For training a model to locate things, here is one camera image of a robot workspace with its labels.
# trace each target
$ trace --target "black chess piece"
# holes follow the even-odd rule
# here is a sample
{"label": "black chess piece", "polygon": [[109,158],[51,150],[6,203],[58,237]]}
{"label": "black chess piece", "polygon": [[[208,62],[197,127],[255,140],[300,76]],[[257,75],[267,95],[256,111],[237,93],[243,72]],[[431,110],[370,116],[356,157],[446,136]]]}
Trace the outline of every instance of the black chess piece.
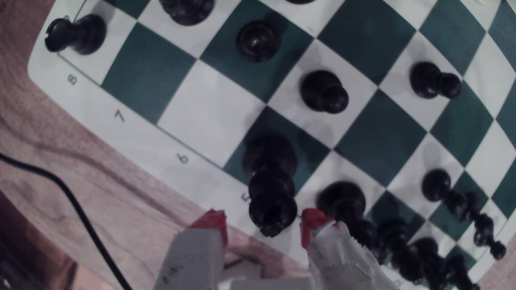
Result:
{"label": "black chess piece", "polygon": [[287,2],[293,3],[293,4],[308,4],[311,2],[314,2],[315,0],[287,0]]}
{"label": "black chess piece", "polygon": [[480,290],[480,287],[471,282],[470,277],[467,276],[466,263],[463,256],[458,255],[451,258],[446,265],[454,271],[451,283],[455,285],[458,290]]}
{"label": "black chess piece", "polygon": [[476,232],[473,242],[477,247],[489,246],[496,260],[505,256],[507,251],[505,246],[500,241],[494,240],[493,219],[480,213],[478,197],[474,193],[463,194],[451,189],[450,176],[443,169],[428,172],[423,179],[422,190],[429,201],[442,200],[448,211],[458,220],[475,222]]}
{"label": "black chess piece", "polygon": [[104,43],[107,28],[100,16],[90,14],[74,23],[58,18],[52,21],[46,33],[45,45],[50,52],[60,52],[69,46],[87,55],[97,51]]}
{"label": "black chess piece", "polygon": [[282,137],[258,137],[248,145],[243,167],[246,175],[251,177],[251,220],[264,236],[277,236],[297,216],[292,180],[297,168],[294,149]]}
{"label": "black chess piece", "polygon": [[365,197],[362,190],[351,182],[335,182],[317,197],[317,209],[337,221],[346,224],[349,234],[362,246],[366,246],[383,264],[386,252],[378,239],[376,226],[363,218]]}
{"label": "black chess piece", "polygon": [[438,94],[449,99],[458,97],[462,90],[459,77],[443,73],[431,62],[420,62],[410,72],[410,85],[414,92],[425,99],[433,99]]}
{"label": "black chess piece", "polygon": [[423,263],[423,273],[430,290],[444,290],[455,277],[455,270],[439,256],[437,242],[430,237],[421,238],[412,244]]}
{"label": "black chess piece", "polygon": [[378,236],[392,253],[391,264],[399,274],[414,285],[420,285],[425,277],[424,264],[415,245],[408,245],[409,228],[403,220],[394,220],[378,227]]}
{"label": "black chess piece", "polygon": [[269,24],[255,21],[246,24],[238,33],[238,52],[250,62],[265,62],[271,59],[281,45],[281,37]]}
{"label": "black chess piece", "polygon": [[215,6],[215,0],[159,0],[172,20],[184,26],[203,22]]}
{"label": "black chess piece", "polygon": [[336,75],[328,71],[315,71],[301,83],[301,97],[314,111],[338,114],[346,109],[349,96]]}

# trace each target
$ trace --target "green square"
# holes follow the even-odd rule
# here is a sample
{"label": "green square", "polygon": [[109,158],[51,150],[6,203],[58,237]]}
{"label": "green square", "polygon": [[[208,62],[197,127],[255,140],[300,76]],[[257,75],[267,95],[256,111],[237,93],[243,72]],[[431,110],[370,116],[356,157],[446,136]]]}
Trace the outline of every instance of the green square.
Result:
{"label": "green square", "polygon": [[506,0],[500,3],[498,12],[493,20],[489,35],[498,45],[500,50],[516,70],[516,14],[511,9]]}
{"label": "green square", "polygon": [[[463,172],[455,184],[454,190],[475,193],[478,197],[479,208],[482,208],[489,199],[467,172]],[[471,224],[471,221],[459,221],[443,203],[433,212],[430,221],[454,240],[459,240]]]}
{"label": "green square", "polygon": [[195,61],[191,55],[137,23],[109,69],[102,88],[156,124]]}
{"label": "green square", "polygon": [[512,145],[516,147],[516,82],[512,84],[511,91],[496,120],[511,140]]}
{"label": "green square", "polygon": [[374,222],[378,227],[391,221],[402,219],[407,223],[410,237],[412,237],[425,222],[422,216],[388,191],[373,205],[369,213],[367,213],[366,219]]}
{"label": "green square", "polygon": [[439,0],[421,33],[464,74],[486,31],[460,0]]}
{"label": "green square", "polygon": [[151,0],[105,0],[111,5],[138,19]]}
{"label": "green square", "polygon": [[[281,35],[281,45],[268,61],[252,63],[236,48],[240,30],[253,21],[264,21]],[[303,55],[313,38],[258,0],[243,0],[201,56],[201,59],[265,103]]]}
{"label": "green square", "polygon": [[330,149],[317,139],[273,109],[266,107],[224,166],[224,171],[239,181],[248,184],[249,178],[242,168],[244,152],[254,138],[267,135],[282,136],[294,148],[298,162],[296,173],[293,176],[296,192],[301,189],[330,152]]}
{"label": "green square", "polygon": [[516,209],[516,160],[491,198],[506,218]]}
{"label": "green square", "polygon": [[466,82],[451,100],[431,133],[463,165],[470,161],[486,135],[493,117]]}
{"label": "green square", "polygon": [[335,151],[387,187],[426,131],[378,90]]}
{"label": "green square", "polygon": [[475,266],[475,263],[477,262],[468,252],[464,251],[460,246],[455,246],[450,253],[446,256],[447,260],[451,260],[453,257],[456,256],[464,256],[464,261],[466,262],[466,269],[469,271],[473,266]]}
{"label": "green square", "polygon": [[379,85],[414,33],[383,0],[347,0],[318,39]]}

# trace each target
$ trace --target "white square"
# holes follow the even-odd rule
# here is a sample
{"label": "white square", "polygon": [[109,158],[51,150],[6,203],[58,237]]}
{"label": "white square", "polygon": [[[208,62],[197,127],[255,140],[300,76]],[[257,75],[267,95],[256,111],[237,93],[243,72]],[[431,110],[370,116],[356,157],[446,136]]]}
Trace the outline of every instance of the white square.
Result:
{"label": "white square", "polygon": [[427,134],[387,189],[415,212],[428,219],[440,202],[430,202],[421,185],[425,175],[433,169],[444,169],[454,185],[464,168],[431,134]]}
{"label": "white square", "polygon": [[313,37],[328,24],[344,0],[315,0],[307,4],[293,4],[286,0],[260,0]]}
{"label": "white square", "polygon": [[502,0],[460,0],[485,30],[489,30]]}
{"label": "white square", "polygon": [[496,118],[509,94],[516,72],[498,45],[486,34],[464,80]]}
{"label": "white square", "polygon": [[457,244],[450,236],[434,226],[428,220],[419,228],[419,230],[412,236],[409,243],[413,243],[421,238],[431,237],[436,240],[439,247],[438,254],[441,257],[446,257],[450,251]]}
{"label": "white square", "polygon": [[385,192],[385,188],[371,176],[336,152],[331,151],[296,195],[300,212],[307,207],[315,207],[317,195],[327,186],[337,181],[353,182],[360,187],[366,201],[364,215],[369,212]]}
{"label": "white square", "polygon": [[426,131],[430,131],[449,99],[440,95],[430,100],[424,99],[412,90],[410,71],[414,64],[421,61],[435,63],[441,71],[453,73],[462,78],[437,48],[417,31],[380,84],[380,89],[410,114]]}
{"label": "white square", "polygon": [[[502,211],[496,206],[496,204],[492,200],[488,200],[484,205],[482,210],[480,211],[483,214],[487,214],[490,218],[493,219],[494,222],[494,240],[496,236],[503,228],[507,218],[504,216]],[[468,252],[475,260],[478,260],[482,254],[485,252],[485,255],[491,255],[489,252],[489,247],[477,247],[473,242],[473,236],[475,235],[475,222],[472,222],[468,229],[462,234],[460,239],[458,240],[458,244],[462,249]]]}
{"label": "white square", "polygon": [[222,167],[264,107],[251,93],[198,60],[158,126]]}
{"label": "white square", "polygon": [[136,20],[104,0],[87,0],[77,20],[91,13],[102,17],[107,25],[106,39],[99,50],[90,55],[80,55],[73,49],[67,48],[60,54],[97,84],[101,84],[120,48],[133,30]]}
{"label": "white square", "polygon": [[516,0],[506,0],[509,6],[511,7],[512,11],[516,13]]}
{"label": "white square", "polygon": [[[300,82],[307,74],[317,70],[334,73],[348,92],[348,107],[340,114],[313,111],[302,100],[299,93]],[[333,148],[369,102],[376,89],[377,86],[360,71],[315,39],[274,93],[269,106],[324,145]]]}
{"label": "white square", "polygon": [[437,3],[437,0],[407,1],[407,0],[384,0],[396,12],[398,12],[416,30],[421,28],[428,14]]}
{"label": "white square", "polygon": [[466,171],[488,197],[502,182],[516,157],[516,149],[496,120],[466,165]]}
{"label": "white square", "polygon": [[138,21],[182,50],[199,58],[240,1],[215,1],[215,7],[206,20],[197,25],[183,26],[170,18],[158,0],[151,0]]}

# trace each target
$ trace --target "printed number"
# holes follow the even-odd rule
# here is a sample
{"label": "printed number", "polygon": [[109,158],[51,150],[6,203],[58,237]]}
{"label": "printed number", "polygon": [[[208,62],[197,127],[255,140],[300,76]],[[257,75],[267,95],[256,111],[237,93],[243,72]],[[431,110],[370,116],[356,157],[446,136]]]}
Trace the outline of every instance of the printed number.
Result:
{"label": "printed number", "polygon": [[248,194],[242,194],[241,198],[245,202],[248,202],[251,200],[251,197]]}
{"label": "printed number", "polygon": [[115,118],[116,117],[119,117],[120,120],[122,120],[122,122],[125,123],[125,119],[124,119],[124,116],[122,116],[122,113],[120,113],[120,110],[117,110],[117,112],[115,113]]}
{"label": "printed number", "polygon": [[77,83],[77,77],[73,74],[68,75],[68,82],[70,84],[75,85]]}
{"label": "printed number", "polygon": [[179,161],[181,161],[182,164],[187,164],[188,163],[188,156],[181,155],[181,154],[178,153],[178,158],[179,158]]}

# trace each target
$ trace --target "wood grain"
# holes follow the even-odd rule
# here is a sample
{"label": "wood grain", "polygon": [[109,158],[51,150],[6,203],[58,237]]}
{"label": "wood grain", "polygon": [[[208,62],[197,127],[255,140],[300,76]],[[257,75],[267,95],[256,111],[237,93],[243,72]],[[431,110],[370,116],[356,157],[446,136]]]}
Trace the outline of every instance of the wood grain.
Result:
{"label": "wood grain", "polygon": [[[151,289],[174,234],[203,210],[87,131],[29,80],[29,55],[52,4],[0,0],[0,151],[60,176],[132,287]],[[54,184],[0,163],[0,189],[71,258],[119,287]],[[229,236],[228,262],[241,257],[258,261],[264,277],[308,274],[235,228],[229,228]],[[513,288],[515,248],[513,239],[507,256],[481,280],[484,289]]]}

